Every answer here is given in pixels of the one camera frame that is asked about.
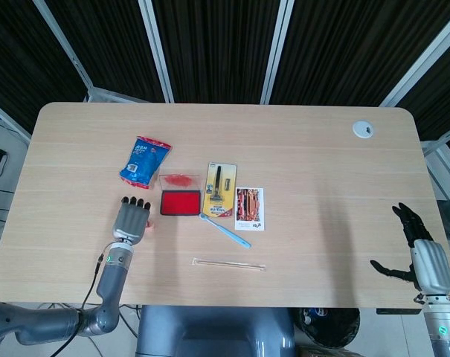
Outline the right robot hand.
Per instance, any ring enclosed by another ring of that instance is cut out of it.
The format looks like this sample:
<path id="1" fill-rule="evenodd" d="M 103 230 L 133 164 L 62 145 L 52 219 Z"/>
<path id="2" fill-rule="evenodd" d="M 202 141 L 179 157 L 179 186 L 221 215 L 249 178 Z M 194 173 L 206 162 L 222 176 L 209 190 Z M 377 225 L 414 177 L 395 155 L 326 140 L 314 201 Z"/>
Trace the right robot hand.
<path id="1" fill-rule="evenodd" d="M 421 217 L 407 205 L 392 207 L 399 218 L 408 247 L 411 264 L 407 271 L 389 269 L 371 260 L 371 266 L 380 274 L 413 283 L 422 295 L 443 296 L 450 292 L 450 266 L 446 252 L 434 241 Z"/>

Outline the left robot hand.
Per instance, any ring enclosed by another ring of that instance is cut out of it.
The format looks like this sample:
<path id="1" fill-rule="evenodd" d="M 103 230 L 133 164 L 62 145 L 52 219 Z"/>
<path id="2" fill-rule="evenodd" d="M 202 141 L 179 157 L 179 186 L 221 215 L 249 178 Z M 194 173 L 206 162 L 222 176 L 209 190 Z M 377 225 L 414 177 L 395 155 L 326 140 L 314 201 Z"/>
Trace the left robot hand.
<path id="1" fill-rule="evenodd" d="M 115 239 L 137 245 L 143 238 L 150 217 L 151 204 L 134 196 L 124 196 L 112 226 Z"/>

